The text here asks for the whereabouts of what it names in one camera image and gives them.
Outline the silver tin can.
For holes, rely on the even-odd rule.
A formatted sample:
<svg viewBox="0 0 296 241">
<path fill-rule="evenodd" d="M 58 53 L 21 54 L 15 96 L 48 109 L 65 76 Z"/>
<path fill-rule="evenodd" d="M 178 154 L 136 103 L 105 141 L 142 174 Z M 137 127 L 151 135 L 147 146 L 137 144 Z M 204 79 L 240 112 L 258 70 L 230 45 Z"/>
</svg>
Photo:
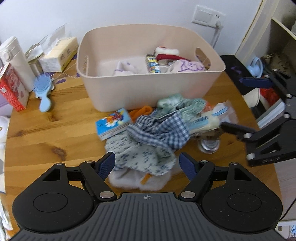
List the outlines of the silver tin can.
<svg viewBox="0 0 296 241">
<path fill-rule="evenodd" d="M 199 137 L 197 140 L 198 148 L 201 152 L 206 154 L 215 153 L 220 147 L 220 139 L 219 138 L 201 138 Z"/>
</svg>

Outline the white blue floral cloth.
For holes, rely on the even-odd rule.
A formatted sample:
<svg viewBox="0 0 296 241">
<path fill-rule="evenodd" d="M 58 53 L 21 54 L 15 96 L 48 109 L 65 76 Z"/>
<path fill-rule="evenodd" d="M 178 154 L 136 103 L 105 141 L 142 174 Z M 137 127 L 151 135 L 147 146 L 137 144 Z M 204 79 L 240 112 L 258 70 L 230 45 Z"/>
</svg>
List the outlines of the white blue floral cloth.
<svg viewBox="0 0 296 241">
<path fill-rule="evenodd" d="M 161 176 L 176 163 L 176 156 L 171 150 L 140 143 L 127 132 L 107 139 L 105 150 L 115 154 L 114 171 L 131 169 Z"/>
</svg>

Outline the clear plastic mask packet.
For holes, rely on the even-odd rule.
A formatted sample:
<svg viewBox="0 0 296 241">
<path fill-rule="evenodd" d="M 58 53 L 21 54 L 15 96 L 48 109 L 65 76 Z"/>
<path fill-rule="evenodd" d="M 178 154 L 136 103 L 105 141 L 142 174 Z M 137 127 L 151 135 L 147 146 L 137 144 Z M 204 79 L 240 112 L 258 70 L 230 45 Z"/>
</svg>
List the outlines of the clear plastic mask packet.
<svg viewBox="0 0 296 241">
<path fill-rule="evenodd" d="M 222 122 L 238 124 L 237 114 L 228 100 L 216 104 L 211 110 L 200 113 L 189 121 L 189 133 L 191 138 L 212 136 L 220 130 Z"/>
</svg>

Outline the blue checkered cloth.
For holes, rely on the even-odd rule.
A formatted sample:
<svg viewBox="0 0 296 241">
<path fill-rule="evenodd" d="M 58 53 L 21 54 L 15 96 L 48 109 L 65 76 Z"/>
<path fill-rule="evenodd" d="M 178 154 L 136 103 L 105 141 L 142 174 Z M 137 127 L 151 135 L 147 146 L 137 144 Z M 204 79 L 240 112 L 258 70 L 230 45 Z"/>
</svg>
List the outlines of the blue checkered cloth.
<svg viewBox="0 0 296 241">
<path fill-rule="evenodd" d="M 190 138 L 189 128 L 178 111 L 160 118 L 155 111 L 141 115 L 128 126 L 127 133 L 142 144 L 172 151 L 184 147 Z"/>
</svg>

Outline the blue cartoon tissue pack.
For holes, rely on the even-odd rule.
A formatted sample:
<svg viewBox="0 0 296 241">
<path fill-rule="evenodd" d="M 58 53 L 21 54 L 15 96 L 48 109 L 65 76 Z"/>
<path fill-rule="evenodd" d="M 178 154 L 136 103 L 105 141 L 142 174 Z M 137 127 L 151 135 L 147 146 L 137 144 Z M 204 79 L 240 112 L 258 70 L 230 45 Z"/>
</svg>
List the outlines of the blue cartoon tissue pack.
<svg viewBox="0 0 296 241">
<path fill-rule="evenodd" d="M 129 113 L 126 109 L 121 108 L 108 116 L 95 122 L 97 135 L 101 141 L 117 135 L 126 130 L 127 126 L 132 123 Z"/>
</svg>

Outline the orange cloth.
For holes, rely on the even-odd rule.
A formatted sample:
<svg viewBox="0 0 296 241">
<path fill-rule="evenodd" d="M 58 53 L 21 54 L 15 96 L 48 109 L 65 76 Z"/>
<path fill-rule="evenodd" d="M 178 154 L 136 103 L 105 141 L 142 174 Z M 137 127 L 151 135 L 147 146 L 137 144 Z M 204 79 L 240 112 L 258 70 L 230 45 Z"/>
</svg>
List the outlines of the orange cloth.
<svg viewBox="0 0 296 241">
<path fill-rule="evenodd" d="M 134 109 L 129 112 L 129 116 L 133 123 L 136 122 L 136 120 L 142 116 L 142 115 L 149 115 L 152 113 L 154 109 L 151 106 L 145 105 L 142 108 Z"/>
</svg>

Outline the green knitted cloth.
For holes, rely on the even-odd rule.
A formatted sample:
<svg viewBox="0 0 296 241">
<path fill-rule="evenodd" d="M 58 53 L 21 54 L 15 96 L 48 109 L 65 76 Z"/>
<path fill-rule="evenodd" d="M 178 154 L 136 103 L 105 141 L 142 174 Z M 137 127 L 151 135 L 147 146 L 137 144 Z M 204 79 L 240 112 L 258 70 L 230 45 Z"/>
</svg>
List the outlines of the green knitted cloth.
<svg viewBox="0 0 296 241">
<path fill-rule="evenodd" d="M 155 117 L 162 118 L 168 114 L 178 112 L 182 119 L 189 121 L 200 114 L 206 107 L 207 102 L 202 98 L 184 98 L 181 94 L 173 94 L 169 97 L 160 99 L 157 102 Z"/>
</svg>

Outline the beige sock with purple print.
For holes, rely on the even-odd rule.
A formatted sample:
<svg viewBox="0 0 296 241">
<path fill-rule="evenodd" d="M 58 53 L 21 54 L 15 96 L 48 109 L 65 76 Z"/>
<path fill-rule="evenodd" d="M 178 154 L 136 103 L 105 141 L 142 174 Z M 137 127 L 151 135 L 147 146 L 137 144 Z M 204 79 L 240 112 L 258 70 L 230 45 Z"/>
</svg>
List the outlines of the beige sock with purple print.
<svg viewBox="0 0 296 241">
<path fill-rule="evenodd" d="M 205 71 L 205 66 L 200 61 L 176 60 L 167 69 L 167 73 L 191 73 Z"/>
</svg>

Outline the white plush toy red bow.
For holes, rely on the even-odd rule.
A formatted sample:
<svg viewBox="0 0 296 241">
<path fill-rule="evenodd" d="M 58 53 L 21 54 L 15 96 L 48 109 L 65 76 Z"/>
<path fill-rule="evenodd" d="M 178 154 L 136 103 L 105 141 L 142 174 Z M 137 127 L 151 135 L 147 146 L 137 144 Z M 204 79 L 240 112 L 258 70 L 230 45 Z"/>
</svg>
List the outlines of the white plush toy red bow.
<svg viewBox="0 0 296 241">
<path fill-rule="evenodd" d="M 154 56 L 161 66 L 169 66 L 177 60 L 187 60 L 188 59 L 180 56 L 180 51 L 178 49 L 170 49 L 166 47 L 156 47 L 154 50 Z"/>
</svg>

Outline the blue headphones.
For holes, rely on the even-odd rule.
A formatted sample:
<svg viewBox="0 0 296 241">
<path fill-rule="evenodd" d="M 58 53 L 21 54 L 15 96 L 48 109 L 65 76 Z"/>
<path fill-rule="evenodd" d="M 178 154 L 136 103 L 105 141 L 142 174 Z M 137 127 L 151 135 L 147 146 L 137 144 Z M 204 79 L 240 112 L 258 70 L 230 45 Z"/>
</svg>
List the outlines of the blue headphones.
<svg viewBox="0 0 296 241">
<path fill-rule="evenodd" d="M 260 78 L 263 75 L 263 63 L 257 56 L 253 58 L 251 63 L 246 68 L 255 78 Z"/>
</svg>

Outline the red bag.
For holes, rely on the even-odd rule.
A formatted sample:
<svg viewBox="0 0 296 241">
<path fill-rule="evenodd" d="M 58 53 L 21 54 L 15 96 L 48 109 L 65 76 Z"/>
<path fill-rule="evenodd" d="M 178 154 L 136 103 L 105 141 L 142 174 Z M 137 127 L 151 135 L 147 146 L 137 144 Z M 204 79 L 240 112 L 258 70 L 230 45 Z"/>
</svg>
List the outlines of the red bag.
<svg viewBox="0 0 296 241">
<path fill-rule="evenodd" d="M 260 95 L 267 101 L 269 107 L 274 105 L 280 99 L 280 96 L 273 88 L 260 88 Z"/>
</svg>

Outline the beige plastic storage bin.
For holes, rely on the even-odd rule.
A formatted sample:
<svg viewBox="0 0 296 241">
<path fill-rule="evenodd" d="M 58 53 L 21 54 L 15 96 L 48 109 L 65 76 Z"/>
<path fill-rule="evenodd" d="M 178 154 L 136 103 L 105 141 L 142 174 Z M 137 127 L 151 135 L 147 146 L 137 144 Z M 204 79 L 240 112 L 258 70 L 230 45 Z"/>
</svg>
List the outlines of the beige plastic storage bin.
<svg viewBox="0 0 296 241">
<path fill-rule="evenodd" d="M 200 61 L 206 70 L 113 75 L 120 60 L 142 58 L 145 61 L 146 55 L 159 46 L 178 49 L 181 57 Z M 78 48 L 76 68 L 93 106 L 108 112 L 155 106 L 159 99 L 176 93 L 185 98 L 201 98 L 225 70 L 225 64 L 210 44 L 189 29 L 132 24 L 87 32 Z"/>
</svg>

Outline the red white carton box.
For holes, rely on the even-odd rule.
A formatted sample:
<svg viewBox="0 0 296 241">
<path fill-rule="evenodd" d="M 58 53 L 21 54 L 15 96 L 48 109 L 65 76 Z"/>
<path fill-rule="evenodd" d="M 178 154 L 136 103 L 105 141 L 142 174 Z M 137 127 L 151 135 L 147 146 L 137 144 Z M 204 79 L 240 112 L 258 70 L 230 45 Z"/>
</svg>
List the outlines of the red white carton box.
<svg viewBox="0 0 296 241">
<path fill-rule="evenodd" d="M 1 94 L 16 111 L 27 108 L 29 93 L 10 63 L 1 68 Z"/>
</svg>

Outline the white thermos bottle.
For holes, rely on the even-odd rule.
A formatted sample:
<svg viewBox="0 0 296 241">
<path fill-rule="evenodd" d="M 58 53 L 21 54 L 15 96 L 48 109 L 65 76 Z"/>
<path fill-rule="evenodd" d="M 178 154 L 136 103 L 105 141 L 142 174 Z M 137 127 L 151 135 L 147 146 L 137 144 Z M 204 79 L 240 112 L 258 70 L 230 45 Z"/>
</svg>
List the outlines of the white thermos bottle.
<svg viewBox="0 0 296 241">
<path fill-rule="evenodd" d="M 4 64 L 10 63 L 15 68 L 28 92 L 33 91 L 35 75 L 15 36 L 9 37 L 1 44 L 1 60 Z"/>
</svg>

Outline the white wall switch socket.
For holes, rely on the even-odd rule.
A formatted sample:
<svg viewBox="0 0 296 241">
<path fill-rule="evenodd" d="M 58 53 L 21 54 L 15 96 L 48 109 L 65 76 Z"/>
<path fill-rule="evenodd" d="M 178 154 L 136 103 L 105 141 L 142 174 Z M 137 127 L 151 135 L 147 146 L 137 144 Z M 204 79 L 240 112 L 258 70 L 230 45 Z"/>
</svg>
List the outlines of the white wall switch socket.
<svg viewBox="0 0 296 241">
<path fill-rule="evenodd" d="M 201 5 L 196 5 L 192 23 L 203 25 L 206 27 L 216 28 L 217 22 L 223 24 L 225 17 L 226 15 L 220 11 Z"/>
</svg>

